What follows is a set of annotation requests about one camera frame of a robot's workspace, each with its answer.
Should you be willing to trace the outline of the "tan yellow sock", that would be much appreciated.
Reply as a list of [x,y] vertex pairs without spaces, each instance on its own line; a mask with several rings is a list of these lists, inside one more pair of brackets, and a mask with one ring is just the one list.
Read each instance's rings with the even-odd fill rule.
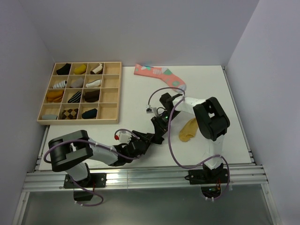
[[198,124],[196,118],[190,119],[185,126],[179,132],[179,139],[182,142],[188,142],[191,138],[194,138],[198,130]]

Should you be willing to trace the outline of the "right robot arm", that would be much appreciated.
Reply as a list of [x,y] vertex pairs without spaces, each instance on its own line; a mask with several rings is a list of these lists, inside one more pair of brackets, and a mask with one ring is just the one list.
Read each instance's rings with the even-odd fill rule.
[[197,122],[200,133],[208,141],[203,162],[207,167],[203,171],[205,181],[212,183],[219,177],[219,171],[224,160],[222,159],[223,140],[230,126],[229,118],[224,112],[219,101],[215,97],[197,99],[186,97],[183,94],[171,96],[165,93],[159,99],[164,111],[151,118],[154,126],[154,138],[152,141],[161,144],[163,136],[170,134],[171,121],[180,113],[185,112],[193,115]]

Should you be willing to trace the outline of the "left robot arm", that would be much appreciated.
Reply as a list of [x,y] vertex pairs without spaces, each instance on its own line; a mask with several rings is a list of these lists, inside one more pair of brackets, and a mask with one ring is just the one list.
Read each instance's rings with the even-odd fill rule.
[[80,187],[91,183],[90,169],[85,160],[102,162],[119,167],[129,164],[146,153],[154,140],[154,134],[118,129],[114,138],[118,145],[105,145],[89,137],[86,130],[79,130],[52,139],[44,161],[54,172],[65,171]]

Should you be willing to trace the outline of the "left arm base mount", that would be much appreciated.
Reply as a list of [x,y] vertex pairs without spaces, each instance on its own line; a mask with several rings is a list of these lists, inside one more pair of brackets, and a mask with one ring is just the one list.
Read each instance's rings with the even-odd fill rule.
[[77,202],[87,203],[93,198],[93,194],[86,192],[79,186],[85,189],[92,188],[92,192],[95,191],[95,188],[104,188],[106,186],[106,173],[91,173],[82,181],[73,181],[71,176],[68,174],[65,176],[63,188],[79,188],[79,191],[73,192],[74,200]]

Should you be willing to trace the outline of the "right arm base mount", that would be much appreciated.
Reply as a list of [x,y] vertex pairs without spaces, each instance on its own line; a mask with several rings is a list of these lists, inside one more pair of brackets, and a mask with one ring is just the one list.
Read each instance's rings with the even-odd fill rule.
[[222,184],[229,185],[229,170],[221,163],[216,169],[209,169],[206,165],[202,169],[189,170],[184,177],[190,185],[208,185],[201,187],[201,192],[206,199],[215,200],[222,194]]

